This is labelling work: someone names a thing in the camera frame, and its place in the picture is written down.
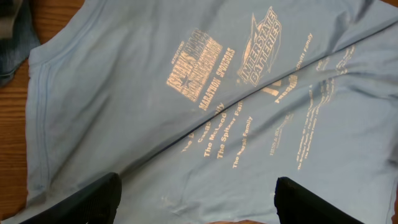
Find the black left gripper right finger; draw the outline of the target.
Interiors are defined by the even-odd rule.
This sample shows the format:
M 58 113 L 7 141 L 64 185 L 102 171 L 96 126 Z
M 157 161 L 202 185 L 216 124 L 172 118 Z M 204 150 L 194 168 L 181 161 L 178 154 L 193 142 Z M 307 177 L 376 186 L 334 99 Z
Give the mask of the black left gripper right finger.
M 288 177 L 277 179 L 274 205 L 281 224 L 363 224 Z

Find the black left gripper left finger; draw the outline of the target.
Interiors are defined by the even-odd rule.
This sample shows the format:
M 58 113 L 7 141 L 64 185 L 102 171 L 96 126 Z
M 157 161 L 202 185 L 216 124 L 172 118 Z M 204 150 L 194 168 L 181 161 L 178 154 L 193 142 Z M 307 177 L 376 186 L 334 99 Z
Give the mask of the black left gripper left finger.
M 110 172 L 21 224 L 113 224 L 121 194 L 121 179 Z

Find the light blue printed t-shirt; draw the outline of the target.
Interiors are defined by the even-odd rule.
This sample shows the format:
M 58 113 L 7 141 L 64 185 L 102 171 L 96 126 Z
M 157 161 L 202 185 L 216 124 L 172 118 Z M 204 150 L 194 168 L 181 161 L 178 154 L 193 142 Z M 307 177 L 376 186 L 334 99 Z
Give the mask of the light blue printed t-shirt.
M 116 223 L 278 223 L 289 177 L 363 223 L 397 188 L 397 8 L 85 1 L 30 51 L 20 223 L 108 172 Z

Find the folded blue garment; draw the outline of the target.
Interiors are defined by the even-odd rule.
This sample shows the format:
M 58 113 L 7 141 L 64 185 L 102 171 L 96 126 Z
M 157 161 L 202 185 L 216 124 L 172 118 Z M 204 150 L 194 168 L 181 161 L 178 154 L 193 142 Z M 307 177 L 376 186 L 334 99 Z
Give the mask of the folded blue garment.
M 30 51 L 40 42 L 32 23 L 32 14 L 28 0 L 23 0 L 16 17 L 13 35 L 10 39 L 1 39 L 1 86 L 7 85 L 16 70 L 29 56 Z

